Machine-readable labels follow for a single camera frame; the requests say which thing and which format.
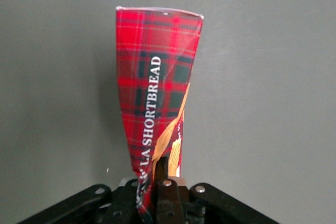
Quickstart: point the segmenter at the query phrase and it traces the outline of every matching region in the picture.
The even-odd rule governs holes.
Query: screw head
[[[94,193],[95,193],[95,194],[102,194],[103,192],[105,192],[105,189],[100,187],[100,188],[97,189]]]
[[[196,186],[195,190],[196,190],[196,192],[198,192],[200,194],[205,192],[204,186]]]
[[[165,180],[163,183],[162,183],[162,185],[164,185],[164,186],[171,186],[172,185],[172,182],[170,181],[170,180]]]

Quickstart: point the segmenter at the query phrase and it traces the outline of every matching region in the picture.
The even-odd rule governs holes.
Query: gray background
[[[213,184],[281,223],[336,223],[335,2],[0,0],[0,223],[133,175],[118,5],[205,16],[185,115],[189,186]]]

